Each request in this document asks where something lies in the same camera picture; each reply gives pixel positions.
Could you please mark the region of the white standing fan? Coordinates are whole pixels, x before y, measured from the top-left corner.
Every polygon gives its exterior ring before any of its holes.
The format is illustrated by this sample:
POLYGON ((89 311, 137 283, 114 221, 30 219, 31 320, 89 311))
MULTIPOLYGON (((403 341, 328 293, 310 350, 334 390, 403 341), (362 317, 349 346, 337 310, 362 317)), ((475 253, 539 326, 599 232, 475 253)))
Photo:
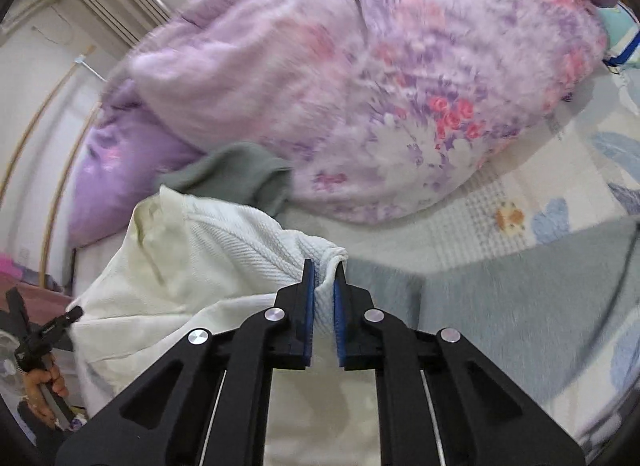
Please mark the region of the white standing fan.
POLYGON ((0 380, 1 388, 15 397, 24 397, 21 368, 18 367, 14 352, 18 347, 17 339, 6 331, 0 331, 0 380))

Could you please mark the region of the grey zip hoodie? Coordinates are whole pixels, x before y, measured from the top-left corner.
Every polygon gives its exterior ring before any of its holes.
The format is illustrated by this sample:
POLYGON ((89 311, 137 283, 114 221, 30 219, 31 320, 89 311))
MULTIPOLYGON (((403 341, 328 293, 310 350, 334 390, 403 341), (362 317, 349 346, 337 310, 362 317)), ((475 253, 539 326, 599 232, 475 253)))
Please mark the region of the grey zip hoodie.
POLYGON ((347 281, 412 328, 460 329, 534 400, 568 386, 639 299, 639 224, 600 224, 434 274, 349 259, 347 281))

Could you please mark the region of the teal blue-striped pillow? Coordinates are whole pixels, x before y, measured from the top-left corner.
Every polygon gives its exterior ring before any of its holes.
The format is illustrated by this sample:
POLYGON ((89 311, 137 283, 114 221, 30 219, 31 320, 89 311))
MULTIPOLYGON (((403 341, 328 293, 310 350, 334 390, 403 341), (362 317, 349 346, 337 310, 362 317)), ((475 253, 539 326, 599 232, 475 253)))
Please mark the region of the teal blue-striped pillow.
POLYGON ((639 18, 623 2, 599 8, 598 13, 608 35, 603 62, 613 68, 639 67, 639 18))

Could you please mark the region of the purple floral quilt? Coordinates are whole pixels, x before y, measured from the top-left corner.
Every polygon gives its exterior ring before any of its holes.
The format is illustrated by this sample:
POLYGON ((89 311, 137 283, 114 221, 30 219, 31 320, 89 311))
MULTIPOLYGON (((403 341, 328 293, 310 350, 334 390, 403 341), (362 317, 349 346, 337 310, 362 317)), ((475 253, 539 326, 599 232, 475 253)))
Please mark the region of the purple floral quilt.
POLYGON ((600 64, 619 0, 191 0, 116 65, 70 241, 235 143, 291 165, 293 203, 374 224, 437 204, 600 64))

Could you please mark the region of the white bar support pole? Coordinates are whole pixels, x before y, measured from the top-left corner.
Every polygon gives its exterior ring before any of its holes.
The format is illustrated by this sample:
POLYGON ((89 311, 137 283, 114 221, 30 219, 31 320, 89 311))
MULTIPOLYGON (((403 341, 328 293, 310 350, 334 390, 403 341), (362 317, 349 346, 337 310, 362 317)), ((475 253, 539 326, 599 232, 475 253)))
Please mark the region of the white bar support pole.
POLYGON ((79 55, 75 58, 74 63, 76 65, 78 65, 79 67, 85 68, 85 70, 88 70, 90 72, 90 74, 92 74, 94 77, 98 78, 100 81, 105 82, 106 79, 102 76, 102 74, 99 73, 99 71, 96 71, 90 64, 88 64, 86 56, 85 55, 79 55))

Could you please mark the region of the upper wooden ballet bar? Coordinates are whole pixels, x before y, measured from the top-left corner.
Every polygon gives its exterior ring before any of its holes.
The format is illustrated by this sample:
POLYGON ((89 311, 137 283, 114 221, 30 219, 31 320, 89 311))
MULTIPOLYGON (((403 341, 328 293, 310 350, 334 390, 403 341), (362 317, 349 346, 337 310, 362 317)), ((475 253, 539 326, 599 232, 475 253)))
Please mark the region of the upper wooden ballet bar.
POLYGON ((35 129, 39 125, 43 115, 49 109, 55 97, 61 93, 66 83, 75 76, 79 68, 87 67, 86 59, 95 51, 96 44, 90 44, 84 53, 78 55, 75 58, 72 66, 70 66, 70 69, 66 71, 66 74, 64 74, 64 76, 60 80, 58 80, 58 82, 56 82, 56 85, 48 93, 47 97, 40 104, 32 118, 30 118, 28 125, 26 126, 15 148, 13 149, 8 166, 6 167, 6 171, 4 171, 3 178, 1 179, 0 201, 3 201, 4 197, 6 197, 6 191, 9 188, 17 163, 20 161, 21 155, 24 152, 27 142, 32 137, 32 134, 34 134, 35 129))

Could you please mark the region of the pink and grey towel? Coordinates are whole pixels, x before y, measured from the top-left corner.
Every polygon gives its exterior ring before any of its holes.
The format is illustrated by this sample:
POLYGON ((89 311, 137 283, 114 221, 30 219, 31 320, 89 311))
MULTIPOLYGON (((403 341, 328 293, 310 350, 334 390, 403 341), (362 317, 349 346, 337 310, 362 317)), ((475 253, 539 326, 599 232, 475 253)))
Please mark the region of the pink and grey towel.
POLYGON ((3 313, 9 312, 6 293, 13 288, 16 288, 23 297, 29 319, 37 324, 63 314, 72 302, 70 297, 60 291, 40 288, 38 273, 29 267, 19 265, 5 253, 1 255, 0 267, 0 305, 3 313))

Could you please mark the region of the white snap-button jacket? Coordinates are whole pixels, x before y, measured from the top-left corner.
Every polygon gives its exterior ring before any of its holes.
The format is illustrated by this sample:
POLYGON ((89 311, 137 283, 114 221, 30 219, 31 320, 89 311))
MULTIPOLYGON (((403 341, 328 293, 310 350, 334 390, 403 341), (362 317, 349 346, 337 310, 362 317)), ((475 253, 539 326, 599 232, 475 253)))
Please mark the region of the white snap-button jacket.
POLYGON ((303 372, 273 376, 265 461, 269 465, 375 465, 380 460, 374 377, 337 365, 332 282, 347 251, 287 230, 247 206, 165 189, 134 209, 122 245, 77 297, 73 326, 82 398, 102 410, 195 328, 219 334, 272 306, 306 260, 314 287, 314 350, 303 372))

